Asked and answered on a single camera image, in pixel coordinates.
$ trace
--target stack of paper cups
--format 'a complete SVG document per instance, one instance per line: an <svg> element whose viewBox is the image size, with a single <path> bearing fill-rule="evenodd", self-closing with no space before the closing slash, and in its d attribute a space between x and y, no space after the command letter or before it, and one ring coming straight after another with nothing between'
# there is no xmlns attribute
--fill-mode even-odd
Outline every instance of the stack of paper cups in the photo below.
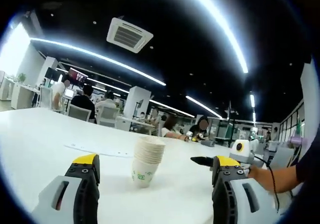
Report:
<svg viewBox="0 0 320 224"><path fill-rule="evenodd" d="M162 160L165 144L157 137L139 138L135 145L132 164L132 179L136 186L146 188Z"/></svg>

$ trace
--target black sleeve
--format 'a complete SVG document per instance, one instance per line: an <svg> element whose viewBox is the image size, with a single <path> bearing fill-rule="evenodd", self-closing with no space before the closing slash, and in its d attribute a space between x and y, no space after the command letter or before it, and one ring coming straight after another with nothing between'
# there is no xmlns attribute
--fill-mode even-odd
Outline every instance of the black sleeve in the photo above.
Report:
<svg viewBox="0 0 320 224"><path fill-rule="evenodd" d="M77 96L74 96L70 102L70 104L77 106Z"/></svg>
<svg viewBox="0 0 320 224"><path fill-rule="evenodd" d="M89 119L94 119L95 117L96 117L96 113L95 113L95 110L96 108L95 108L95 105L94 105L94 103L92 103L92 106L91 106L91 114L90 114L90 117L89 117Z"/></svg>
<svg viewBox="0 0 320 224"><path fill-rule="evenodd" d="M191 131L192 133L194 133L197 129L197 126L196 125L193 125L189 131Z"/></svg>
<svg viewBox="0 0 320 224"><path fill-rule="evenodd" d="M320 164L320 142L313 141L309 150L295 166L297 179L304 182L315 174L314 170Z"/></svg>

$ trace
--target ceiling air conditioner vent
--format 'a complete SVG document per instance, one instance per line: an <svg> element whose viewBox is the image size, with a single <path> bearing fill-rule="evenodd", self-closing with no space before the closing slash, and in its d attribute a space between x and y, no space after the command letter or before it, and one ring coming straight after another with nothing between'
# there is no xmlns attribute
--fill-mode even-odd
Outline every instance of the ceiling air conditioner vent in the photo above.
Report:
<svg viewBox="0 0 320 224"><path fill-rule="evenodd" d="M152 38L153 34L126 21L113 18L106 40L109 43L138 53Z"/></svg>

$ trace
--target potted plant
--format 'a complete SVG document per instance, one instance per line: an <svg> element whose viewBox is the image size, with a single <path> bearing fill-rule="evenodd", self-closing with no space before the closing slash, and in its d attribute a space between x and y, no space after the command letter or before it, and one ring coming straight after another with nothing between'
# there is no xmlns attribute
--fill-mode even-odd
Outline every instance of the potted plant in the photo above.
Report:
<svg viewBox="0 0 320 224"><path fill-rule="evenodd" d="M18 75L18 81L19 83L23 83L26 80L26 75L24 73L20 73Z"/></svg>

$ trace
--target black ceiling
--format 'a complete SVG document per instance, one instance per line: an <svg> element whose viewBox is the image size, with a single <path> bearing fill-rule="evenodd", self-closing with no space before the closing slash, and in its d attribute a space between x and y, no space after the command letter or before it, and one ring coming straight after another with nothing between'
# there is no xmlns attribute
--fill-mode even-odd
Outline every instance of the black ceiling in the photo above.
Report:
<svg viewBox="0 0 320 224"><path fill-rule="evenodd" d="M226 117L231 101L237 119L252 120L252 91L257 121L282 121L302 99L300 75L310 59L297 18L282 0L213 1L239 43L247 74L222 28L197 0L50 0L34 6L43 35L30 18L25 22L32 37L108 56L165 82L161 86L79 51L32 42L59 61L151 90L161 103L193 115L209 114L188 101L189 95ZM153 39L138 54L108 43L113 17L153 33ZM98 75L92 78L130 88Z"/></svg>

